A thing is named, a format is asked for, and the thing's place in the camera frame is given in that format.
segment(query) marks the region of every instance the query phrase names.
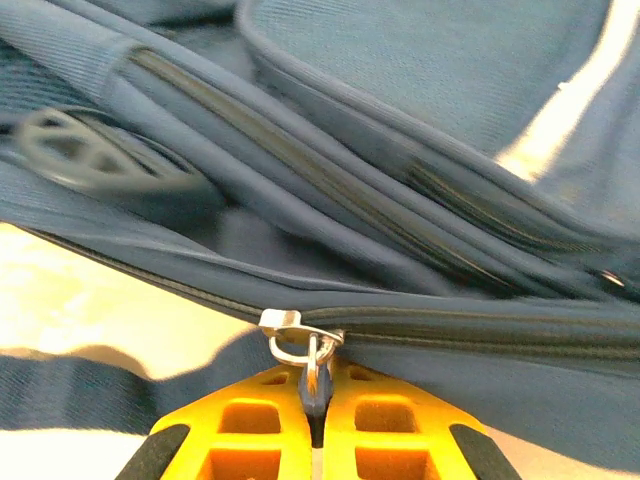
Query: zipper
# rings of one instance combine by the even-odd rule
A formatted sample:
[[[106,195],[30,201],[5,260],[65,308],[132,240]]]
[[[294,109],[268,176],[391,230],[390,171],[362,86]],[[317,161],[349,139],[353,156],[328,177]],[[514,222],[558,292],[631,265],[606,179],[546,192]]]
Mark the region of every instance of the zipper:
[[[458,140],[452,139],[450,136],[437,131],[432,131],[429,134],[426,134],[421,127],[417,126],[417,124],[409,123],[405,113],[399,113],[396,109],[388,108],[384,103],[378,103],[375,106],[369,105],[369,102],[365,102],[363,100],[357,89],[353,89],[351,87],[337,89],[335,85],[331,83],[331,80],[324,74],[317,72],[314,68],[309,67],[309,65],[294,56],[287,54],[280,47],[270,42],[257,31],[252,23],[251,12],[256,7],[256,3],[257,2],[245,2],[242,4],[242,8],[237,14],[238,28],[251,47],[259,52],[259,56],[269,65],[275,66],[275,68],[282,70],[287,75],[304,83],[313,90],[327,95],[347,107],[365,113],[382,123],[395,125],[394,128],[403,135],[406,135],[408,138],[412,138],[425,145],[432,145],[438,151],[446,152],[446,154],[452,158],[465,159],[464,163],[477,163],[478,158],[475,155],[471,156],[468,152],[468,148]],[[536,235],[535,231],[529,229],[526,231],[522,230],[515,225],[511,225],[511,221],[509,219],[497,218],[494,214],[483,209],[480,205],[475,205],[475,202],[473,202],[472,199],[462,197],[456,191],[455,187],[447,185],[447,183],[445,183],[446,181],[434,177],[431,175],[431,172],[428,172],[428,175],[431,180],[433,180],[432,182],[428,181],[429,178],[424,177],[413,180],[410,179],[409,181],[415,182],[414,185],[419,187],[419,190],[417,190],[419,193],[440,203],[443,203],[443,198],[439,195],[443,193],[441,190],[444,189],[445,198],[453,200],[453,202],[448,202],[447,206],[452,207],[454,211],[462,210],[462,218],[468,219],[472,222],[475,220],[474,223],[476,224],[478,224],[477,221],[479,220],[482,222],[480,223],[481,226],[484,226],[484,222],[486,221],[487,227],[497,227],[496,233],[511,244],[522,244],[546,250],[554,249],[570,252],[600,251],[599,246],[594,246],[591,243],[581,241],[574,243],[571,240],[563,242],[556,238],[540,237]],[[406,179],[397,179],[403,183],[407,183]],[[564,217],[564,222],[568,225],[573,224],[573,219],[567,218],[565,212],[557,212],[557,214],[559,214],[561,218]],[[606,242],[602,243],[602,247],[604,249],[607,248]]]
[[[331,200],[423,261],[440,270],[473,275],[510,290],[517,287],[512,281],[487,271],[468,256],[434,238],[427,229],[416,226],[402,209],[380,198],[373,189],[365,190],[349,181],[339,167],[322,165],[301,142],[231,96],[186,74],[150,50],[136,50],[129,60],[224,118]]]
[[[24,229],[28,233],[50,243],[78,253],[84,257],[121,271],[163,290],[186,297],[208,308],[224,311],[239,318],[258,324],[269,308],[239,303],[228,298],[190,287],[180,282],[153,274],[141,268],[120,262],[91,249],[82,247],[57,235],[42,231]],[[580,319],[540,317],[535,315],[507,315],[473,312],[453,312],[438,309],[415,309],[395,307],[328,307],[304,311],[282,311],[283,318],[304,319],[305,330],[321,329],[327,332],[341,332],[351,343],[385,343],[403,346],[428,347],[477,353],[499,353],[508,355],[533,355],[539,357],[591,358],[602,360],[639,360],[640,334],[629,338],[606,339],[600,331],[576,335],[575,332],[550,333],[550,329],[537,328],[537,332],[515,334],[478,326],[472,330],[460,328],[455,320],[473,319],[478,323],[489,319],[508,319],[514,322],[534,322],[539,325],[583,325],[600,327],[597,323]],[[401,323],[398,320],[414,318],[417,322]]]
[[[476,225],[479,224],[483,228],[491,229],[511,245],[567,253],[599,253],[603,251],[601,248],[589,243],[551,239],[539,236],[532,231],[525,231],[513,222],[500,218],[496,215],[496,212],[489,212],[482,208],[478,202],[460,193],[455,187],[449,185],[432,172],[427,171],[421,165],[414,164],[409,169],[407,184],[421,195],[446,205],[452,211],[456,211],[462,218]]]

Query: metal zipper slider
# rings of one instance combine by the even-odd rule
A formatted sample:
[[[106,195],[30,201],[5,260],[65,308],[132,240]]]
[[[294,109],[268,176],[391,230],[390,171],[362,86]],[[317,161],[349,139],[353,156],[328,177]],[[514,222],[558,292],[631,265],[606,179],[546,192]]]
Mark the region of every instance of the metal zipper slider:
[[[269,350],[280,363],[296,367],[308,367],[310,388],[313,393],[314,378],[320,365],[329,361],[336,348],[344,344],[344,331],[325,331],[302,325],[302,314],[297,310],[266,309],[258,326],[269,337]],[[280,343],[307,347],[306,355],[293,355],[280,348]]]

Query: blue fabric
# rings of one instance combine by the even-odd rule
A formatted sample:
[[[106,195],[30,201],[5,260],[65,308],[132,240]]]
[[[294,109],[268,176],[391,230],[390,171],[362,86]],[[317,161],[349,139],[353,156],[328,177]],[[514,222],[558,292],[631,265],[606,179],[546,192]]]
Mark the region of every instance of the blue fabric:
[[[604,362],[540,364],[407,346],[346,349],[486,425],[587,464],[640,473],[638,362],[608,369]]]
[[[220,17],[233,11],[235,0],[91,0],[92,3],[132,22],[149,25],[188,22],[203,17]]]
[[[90,105],[80,92],[0,40],[0,112],[20,114],[52,105]]]
[[[120,33],[42,0],[0,2],[0,20],[0,38],[98,104],[116,64],[138,46]]]
[[[640,28],[575,132],[537,183],[584,218],[640,232]]]
[[[162,415],[275,366],[263,338],[256,332],[222,350],[209,366],[161,382],[79,358],[0,356],[0,429],[91,428],[146,435]]]
[[[321,74],[485,153],[587,59],[609,2],[259,0],[255,28]]]

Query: nylon fabric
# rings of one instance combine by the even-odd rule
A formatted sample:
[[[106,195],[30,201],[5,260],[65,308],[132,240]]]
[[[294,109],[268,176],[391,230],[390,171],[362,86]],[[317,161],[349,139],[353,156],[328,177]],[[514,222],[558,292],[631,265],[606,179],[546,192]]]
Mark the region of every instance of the nylon fabric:
[[[198,18],[226,16],[235,0],[91,0],[92,3],[141,25],[188,22]]]
[[[236,39],[231,32],[226,30],[226,27],[220,27],[215,23],[208,23],[197,27],[194,26],[193,28],[175,27],[175,29],[160,29],[159,31],[165,35],[165,38],[149,29],[145,29],[128,22],[125,19],[117,17],[116,15],[83,0],[52,0],[52,3],[58,4],[65,9],[77,13],[78,15],[90,18],[92,21],[116,31],[123,32],[140,42],[152,46],[155,51],[165,55],[166,58],[170,58],[180,65],[186,66],[186,68],[194,75],[205,79],[207,83],[210,83],[217,88],[221,88],[226,93],[231,94],[234,98],[239,99],[248,107],[261,112],[269,118],[277,119],[276,122],[279,125],[282,125],[287,132],[291,132],[292,134],[299,136],[299,138],[304,138],[309,144],[313,141],[314,148],[318,149],[318,151],[322,151],[323,153],[326,151],[328,158],[331,158],[334,161],[335,158],[340,158],[340,154],[336,153],[336,148],[330,146],[331,139],[326,135],[319,135],[319,133],[324,134],[324,132],[321,132],[320,130],[314,131],[313,127],[309,125],[308,122],[301,121],[299,117],[296,118],[292,115],[291,110],[287,110],[285,105],[276,101],[276,98],[278,100],[282,99],[282,95],[279,92],[274,91],[273,89],[269,90],[269,93],[273,94],[276,98],[259,95],[261,92],[257,92],[255,87],[249,82],[240,82],[237,77],[234,77],[231,72],[237,73],[240,77],[247,78],[248,80],[251,80],[251,82],[256,80],[253,78],[253,72],[249,71],[251,67],[246,63],[247,57],[244,48],[240,48],[240,45],[236,42]],[[591,18],[589,21],[593,21],[593,18],[590,15],[587,15],[587,17],[585,17],[587,20]],[[176,42],[182,43],[188,48],[183,48],[178,43],[173,42],[172,40],[174,39]],[[213,61],[222,62],[221,64],[224,64],[225,68],[228,67],[229,71],[220,68],[219,65],[216,65],[213,62],[202,61],[202,57],[199,56],[199,54],[206,58],[210,58]],[[294,89],[294,86],[291,83],[286,83],[284,86],[279,85],[279,87],[285,90]],[[312,94],[307,90],[308,89],[302,88],[302,91],[298,93],[306,100],[309,100],[309,98],[312,97]],[[310,115],[310,117],[313,117],[312,119],[317,124],[324,125],[327,130],[330,130],[333,125],[342,125],[340,132],[335,132],[336,136],[340,138],[341,141],[350,145],[352,148],[357,144],[356,150],[364,158],[368,158],[372,163],[374,163],[372,155],[375,156],[377,168],[396,179],[400,179],[400,177],[402,177],[400,180],[404,181],[405,173],[402,172],[402,169],[415,161],[415,152],[420,151],[420,147],[416,142],[409,141],[407,138],[399,136],[397,133],[393,132],[387,132],[385,135],[380,134],[380,130],[385,130],[386,127],[377,122],[370,122],[367,120],[365,123],[366,125],[370,125],[371,129],[367,130],[365,128],[360,128],[361,126],[358,122],[362,120],[361,115],[358,118],[339,116],[337,114],[338,110],[332,110],[333,107],[329,106],[326,97],[317,98],[313,101],[317,104],[317,108],[314,107],[314,113],[313,115]],[[291,101],[285,102],[286,105],[291,105],[291,103]],[[324,119],[326,121],[321,122],[319,119],[323,115],[326,116]],[[436,154],[431,152],[428,153],[428,155],[434,156]],[[444,156],[438,155],[437,157],[438,162],[450,162],[450,159],[445,158]],[[389,158],[394,159],[395,166],[388,165]],[[476,153],[473,163],[482,164],[482,162],[486,160],[488,160],[486,157]],[[488,201],[491,208],[498,208],[498,210],[502,208],[496,207],[496,205],[509,205],[513,210],[517,210],[519,208],[524,214],[525,225],[527,225],[526,219],[532,218],[532,222],[537,226],[537,228],[542,231],[545,231],[546,228],[552,228],[561,239],[566,237],[566,240],[574,240],[576,237],[580,237],[584,240],[584,234],[578,234],[573,230],[572,232],[568,232],[567,228],[560,227],[554,222],[551,222],[546,211],[547,209],[551,209],[551,214],[556,218],[559,216],[559,218],[564,219],[562,221],[567,222],[570,229],[577,229],[580,232],[583,232],[586,225],[588,226],[587,230],[592,231],[591,226],[593,226],[595,219],[576,219],[575,216],[571,215],[572,212],[569,209],[560,205],[559,202],[555,202],[554,197],[543,195],[542,192],[539,192],[538,190],[534,191],[533,189],[523,188],[523,185],[520,183],[516,184],[514,182],[514,180],[516,180],[515,177],[506,175],[508,172],[505,172],[498,166],[495,166],[493,169],[491,167],[494,167],[494,165],[487,165],[487,168],[489,169],[486,172],[487,178],[495,179],[498,187],[500,185],[505,185],[510,189],[510,191],[516,192],[517,195],[523,196],[524,199],[523,202],[512,204],[513,197],[510,192],[505,191],[503,192],[503,195],[498,196],[497,192],[494,192],[491,189],[487,191],[486,187],[483,186],[479,190],[482,193],[480,197],[482,197],[483,200]],[[542,215],[537,210],[531,210],[531,205],[542,205]]]
[[[56,25],[58,25],[58,29],[60,30],[60,32],[57,30],[45,30],[45,34],[50,35],[49,40],[54,40],[58,35],[64,36],[64,32],[67,30],[63,25],[68,28],[76,27],[80,29],[86,37],[96,36],[95,41],[87,40],[87,46],[83,47],[80,52],[74,53],[74,56],[78,57],[79,62],[86,62],[84,67],[87,69],[97,68],[100,70],[104,68],[110,71],[110,69],[115,68],[119,61],[124,61],[124,59],[118,58],[117,53],[119,52],[119,55],[124,56],[130,48],[133,48],[133,45],[137,44],[135,40],[128,39],[128,37],[120,37],[111,30],[107,30],[96,23],[53,5],[49,5],[48,9],[40,12],[40,10],[36,8],[38,4],[37,0],[29,0],[29,5],[31,5],[32,8],[27,11],[28,15],[26,15],[26,18],[28,22],[19,19],[14,22],[12,17],[7,17],[6,20],[0,18],[0,35],[10,34],[9,36],[12,42],[15,42],[17,45],[24,44],[24,48],[29,51],[30,54],[38,54],[38,46],[32,45],[30,41],[27,41],[25,44],[22,37],[29,36],[29,29],[35,28],[39,22],[47,21],[47,15],[57,17]],[[21,13],[21,9],[15,9],[15,11],[8,9],[7,11],[17,18],[25,16]],[[28,27],[22,26],[25,22],[28,23]],[[110,52],[96,56],[94,55],[94,50],[99,50],[101,35],[106,35],[104,33],[105,31],[110,32],[110,35],[117,40],[117,46]],[[56,58],[54,53],[54,51],[46,51],[38,55],[41,57],[43,63],[51,65],[51,68],[60,68],[60,74],[65,78],[69,76],[69,80],[72,81],[73,74],[64,71],[64,68],[69,66],[69,61]],[[199,58],[196,63],[204,62]],[[231,79],[229,80],[228,84],[236,83],[231,81]],[[107,85],[110,87],[108,92],[104,90]],[[179,118],[176,118],[176,116],[172,114],[173,112],[169,112],[163,108],[164,105],[154,102],[153,98],[142,96],[141,92],[134,85],[129,85],[115,75],[110,77],[107,72],[104,74],[104,78],[102,78],[102,83],[99,87],[100,88],[98,88],[97,85],[92,85],[91,82],[85,82],[82,85],[82,88],[86,90],[88,94],[96,96],[96,98],[100,100],[102,107],[107,107],[109,110],[120,114],[121,117],[126,118],[131,124],[138,127],[140,131],[149,135],[151,138],[155,138],[164,145],[173,148],[186,158],[206,159],[206,163],[204,161],[202,163],[198,162],[196,166],[204,170],[205,174],[209,174],[214,180],[219,181],[222,187],[231,189],[233,195],[239,202],[254,209],[266,218],[269,218],[274,225],[286,231],[291,231],[293,228],[294,233],[323,243],[328,248],[334,249],[341,256],[348,258],[361,268],[370,269],[372,265],[377,266],[380,264],[380,267],[383,268],[378,267],[378,271],[382,269],[384,269],[384,271],[377,273],[377,276],[382,278],[389,277],[389,272],[395,270],[397,273],[394,275],[394,281],[398,285],[398,288],[403,291],[440,295],[447,295],[448,292],[451,292],[449,282],[438,273],[430,270],[427,266],[410,258],[404,252],[397,252],[392,247],[381,245],[367,235],[364,235],[361,231],[352,230],[340,222],[335,221],[333,218],[330,218],[328,215],[325,215],[324,212],[312,209],[308,204],[294,197],[289,191],[281,188],[279,185],[272,184],[268,179],[261,178],[258,172],[251,171],[246,165],[229,158],[227,152],[219,149],[209,138],[199,135],[199,132],[192,130],[190,124],[182,124]],[[259,93],[256,89],[249,93],[247,97],[255,97]],[[127,98],[128,101],[122,102],[122,98]],[[167,128],[169,132],[163,133],[162,130],[166,130]],[[182,130],[183,134],[177,135],[177,132],[180,130]],[[212,133],[214,132],[207,133],[208,137],[212,137]],[[214,164],[214,160],[220,162],[223,157],[227,157],[224,163]],[[215,169],[215,172],[211,174],[210,171],[212,169]],[[235,177],[233,179],[235,185],[233,186],[229,185],[230,176]],[[253,183],[255,186],[252,186],[249,194],[250,198],[247,198],[247,185],[250,183]]]
[[[345,275],[345,269],[340,266],[337,266],[333,274],[327,275],[325,270],[324,275],[317,279],[300,275],[301,272],[313,271],[313,258],[311,270],[294,267],[290,272],[286,271],[287,268],[271,270],[273,265],[264,261],[253,265],[245,263],[246,260],[255,259],[254,252],[238,251],[238,244],[230,247],[229,238],[224,235],[219,235],[219,243],[215,243],[212,238],[215,236],[215,224],[208,225],[208,239],[203,243],[221,248],[223,253],[229,253],[229,257],[223,257],[200,243],[146,222],[118,207],[65,189],[2,161],[0,178],[5,182],[5,187],[0,191],[0,218],[3,221],[55,233],[107,255],[124,255],[123,260],[131,265],[145,263],[146,270],[157,272],[160,269],[160,273],[168,278],[188,278],[190,285],[197,285],[207,291],[214,290],[217,294],[222,293],[221,287],[212,287],[212,282],[220,282],[226,285],[223,290],[230,289],[225,292],[229,298],[235,296],[234,291],[237,293],[243,290],[250,295],[258,295],[263,290],[270,291],[271,293],[265,294],[265,298],[271,298],[274,287],[275,291],[284,290],[281,296],[288,296],[285,293],[289,290],[286,285],[291,287],[289,294],[294,294],[296,288],[331,291],[344,287],[347,291],[352,291],[353,288],[361,292],[379,291],[374,287],[356,286],[357,283],[366,285],[367,282],[356,282],[354,285],[341,281],[349,279],[349,276]],[[223,216],[219,220],[224,223],[231,218]],[[200,237],[202,241],[202,234],[200,230],[194,236]],[[280,253],[280,258],[286,259],[286,256],[283,257]],[[305,263],[302,256],[294,261]],[[220,267],[219,271],[212,275],[212,269],[216,266]],[[271,288],[260,287],[256,276],[262,278],[262,281],[269,278],[275,281],[275,285],[270,285]]]
[[[160,33],[243,80],[254,82],[255,66],[232,23],[177,26]]]
[[[275,365],[259,331],[222,349],[210,365],[158,382],[79,358],[0,356],[0,430],[64,427],[146,435],[161,416]]]
[[[262,0],[255,27],[311,68],[494,154],[591,52],[608,2]]]
[[[144,78],[144,76],[140,76],[137,79],[131,79],[131,84],[124,81],[114,82],[114,92],[117,93],[113,95],[113,100],[110,103],[111,110],[117,112],[120,116],[127,118],[131,124],[135,125],[140,131],[156,138],[158,141],[162,141],[165,145],[183,154],[187,158],[204,159],[207,158],[208,152],[208,161],[206,163],[196,163],[198,167],[207,173],[209,169],[212,168],[213,162],[219,161],[220,154],[226,155],[226,152],[217,152],[212,150],[212,146],[208,146],[206,150],[201,149],[200,145],[202,144],[202,140],[205,139],[202,138],[204,137],[204,134],[208,133],[207,138],[211,138],[212,136],[211,132],[203,132],[203,135],[199,135],[199,132],[194,132],[200,114],[202,113],[201,107],[194,104],[194,106],[198,108],[193,110],[194,113],[191,117],[187,116],[187,112],[184,110],[184,104],[186,102],[179,92],[165,90],[165,95],[160,95],[159,92],[153,91],[153,85],[157,84],[157,81],[149,79],[148,82],[143,82]],[[148,95],[148,97],[141,96],[140,90],[144,90],[145,95]],[[130,102],[118,102],[117,99],[121,97],[129,98]],[[340,170],[337,170],[336,166],[332,165],[328,159],[319,155],[316,156],[316,161],[324,164],[323,168],[329,170],[331,167],[332,171],[340,172]],[[360,162],[357,158],[351,160],[354,162]],[[247,165],[243,163],[232,165],[227,161],[225,164],[216,165],[216,178],[225,186],[229,185],[229,173],[231,172],[227,173],[227,171],[232,167],[233,176],[237,176],[240,169],[245,170],[242,178],[234,180],[236,185],[238,185],[232,190],[234,196],[236,198],[240,198],[240,196],[242,196],[243,199],[240,200],[241,203],[251,205],[251,208],[259,211],[265,216],[265,218],[268,218],[269,221],[275,225],[282,226],[283,220],[287,225],[295,225],[296,231],[299,234],[313,238],[320,241],[328,248],[339,251],[342,255],[345,255],[346,258],[354,261],[354,263],[355,261],[361,261],[358,257],[365,257],[365,261],[367,262],[366,268],[371,268],[372,263],[383,261],[387,265],[387,272],[392,272],[396,269],[395,265],[400,261],[403,263],[409,263],[407,260],[413,260],[414,258],[421,257],[423,263],[418,268],[421,268],[423,272],[421,273],[420,279],[416,279],[417,281],[411,279],[411,281],[409,281],[408,272],[416,270],[415,265],[410,265],[410,270],[404,270],[401,275],[396,277],[397,281],[401,282],[398,283],[398,287],[404,289],[407,287],[401,285],[416,285],[416,287],[409,287],[411,288],[411,292],[426,292],[426,290],[423,290],[424,287],[418,286],[420,284],[424,284],[427,285],[427,288],[429,288],[429,291],[432,293],[447,295],[447,291],[450,291],[450,289],[445,285],[445,280],[442,277],[439,278],[436,272],[428,270],[428,260],[433,260],[433,258],[428,259],[428,255],[417,254],[414,252],[412,252],[413,255],[410,257],[405,253],[410,251],[410,249],[403,248],[401,245],[402,242],[385,239],[384,235],[380,233],[375,236],[371,235],[370,228],[363,230],[361,228],[361,222],[354,223],[351,215],[347,216],[344,214],[346,209],[336,206],[337,202],[334,203],[333,206],[330,205],[330,208],[323,208],[324,205],[318,206],[317,204],[312,203],[313,200],[310,200],[309,196],[304,195],[303,192],[294,191],[293,189],[290,189],[289,186],[287,186],[287,188],[282,188],[282,185],[279,183],[280,179],[278,178],[261,179],[261,182],[264,184],[262,189],[252,188],[250,191],[247,191],[247,184],[250,177],[259,172],[248,172],[246,169]],[[358,167],[365,169],[366,164],[359,163]],[[223,174],[226,174],[226,179],[224,180],[222,179]],[[387,180],[389,185],[392,184],[392,180],[388,177],[384,177],[381,181],[378,175],[376,175],[376,172],[372,172],[372,175],[370,175],[366,180],[373,182],[377,177],[376,181],[378,181],[379,184],[384,183],[384,180]],[[474,261],[478,265],[482,265],[482,267],[487,271],[499,272],[501,275],[504,275],[509,279],[517,279],[514,283],[523,285],[523,288],[530,288],[532,291],[536,291],[542,296],[556,295],[554,291],[547,288],[546,284],[544,286],[539,283],[537,284],[535,281],[531,280],[531,277],[543,277],[545,278],[545,283],[547,281],[549,283],[552,281],[558,281],[558,278],[562,278],[562,280],[559,280],[562,288],[571,285],[575,286],[576,290],[582,290],[580,295],[587,295],[591,298],[602,297],[599,289],[592,288],[592,279],[581,272],[567,270],[565,268],[557,268],[551,263],[544,262],[539,257],[528,255],[521,250],[513,249],[506,243],[490,237],[486,232],[474,228],[439,205],[431,203],[429,203],[429,205],[425,205],[423,212],[421,212],[423,218],[420,218],[416,213],[406,209],[405,205],[395,205],[395,199],[392,199],[392,194],[385,192],[387,195],[381,198],[382,195],[380,195],[380,192],[372,192],[373,188],[369,185],[365,185],[364,182],[359,180],[356,181],[354,178],[352,178],[351,181],[356,182],[356,186],[363,189],[363,191],[366,191],[369,195],[376,195],[379,201],[387,207],[391,206],[395,208],[396,211],[399,211],[400,208],[402,208],[402,220],[407,224],[415,224],[416,226],[419,226],[424,232],[428,231],[428,234],[423,233],[422,235],[425,238],[433,238],[432,241],[434,244],[440,243],[448,245],[448,248],[456,250],[460,257],[466,256],[468,258],[474,258]],[[296,198],[294,200],[290,197],[290,200],[288,200],[286,204],[278,201],[279,203],[275,208],[267,208],[266,201],[259,204],[255,202],[258,195],[263,198],[266,195],[269,195],[272,197],[269,201],[273,202],[273,196],[275,195],[274,187],[276,185],[277,187],[282,188],[283,193],[286,192],[287,195],[289,195],[289,193],[293,193],[300,198]],[[322,213],[323,217],[326,215],[326,218],[318,218],[317,220],[311,221],[308,214],[304,216],[301,215],[302,210],[308,210],[310,205],[318,208],[318,210],[320,210],[318,213]],[[333,223],[330,228],[332,228],[334,233],[329,238],[326,236],[328,232],[326,228],[318,228],[320,221],[322,223],[327,223],[327,220],[330,220]],[[300,226],[302,222],[306,224],[305,227]],[[348,229],[349,236],[351,237],[349,242],[350,244],[345,246],[343,246],[339,240],[342,236],[345,236],[346,232],[343,233],[340,231],[344,229]],[[381,243],[371,245],[371,241]],[[386,250],[384,252],[384,256],[370,255],[369,252],[373,248],[379,250],[384,248],[384,250]]]
[[[607,374],[553,359],[539,364],[408,346],[345,349],[355,361],[404,378],[488,426],[590,465],[640,473],[637,365]]]
[[[640,23],[640,2],[613,0],[594,50],[582,67],[558,85],[521,136],[495,162],[527,182],[535,182],[580,121],[594,95],[624,59]]]
[[[0,40],[0,112],[3,115],[53,105],[90,104],[58,76]]]
[[[137,42],[42,0],[0,3],[0,37],[100,104]]]
[[[640,28],[627,56],[536,185],[577,214],[633,236],[640,232],[639,99]]]
[[[287,235],[258,215],[241,208],[230,208],[221,214],[215,232],[212,232],[211,225],[204,225],[201,231],[190,232],[189,236],[226,258],[250,265],[300,277],[377,287],[365,272],[354,269],[330,250]]]

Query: metal ring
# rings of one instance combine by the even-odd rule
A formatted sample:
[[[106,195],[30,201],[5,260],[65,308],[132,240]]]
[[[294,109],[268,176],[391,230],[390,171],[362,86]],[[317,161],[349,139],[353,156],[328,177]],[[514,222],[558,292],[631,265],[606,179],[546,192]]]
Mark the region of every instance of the metal ring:
[[[317,350],[317,354],[315,356],[316,363],[318,365],[322,365],[326,363],[329,358],[333,355],[338,345],[333,341],[330,337],[322,337],[320,348]],[[271,354],[278,360],[280,363],[284,363],[285,365],[292,365],[294,367],[304,367],[309,362],[309,355],[292,355],[283,351],[278,345],[278,338],[271,337],[269,338],[269,350]]]

